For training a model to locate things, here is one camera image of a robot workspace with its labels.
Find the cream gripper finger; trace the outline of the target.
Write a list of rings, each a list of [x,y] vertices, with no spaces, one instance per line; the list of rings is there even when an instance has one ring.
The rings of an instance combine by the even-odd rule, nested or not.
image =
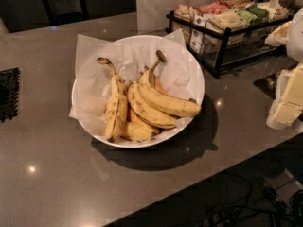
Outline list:
[[[284,130],[303,113],[303,64],[282,70],[277,79],[276,98],[266,120],[268,127]]]
[[[271,46],[285,45],[288,42],[288,30],[291,23],[291,21],[288,21],[275,29],[271,34],[267,36],[265,43]]]

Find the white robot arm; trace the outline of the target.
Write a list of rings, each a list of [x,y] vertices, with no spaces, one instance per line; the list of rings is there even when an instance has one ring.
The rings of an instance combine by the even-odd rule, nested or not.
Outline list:
[[[287,31],[287,56],[298,62],[295,69],[282,70],[277,79],[276,98],[266,124],[284,130],[303,112],[303,8],[294,16]]]

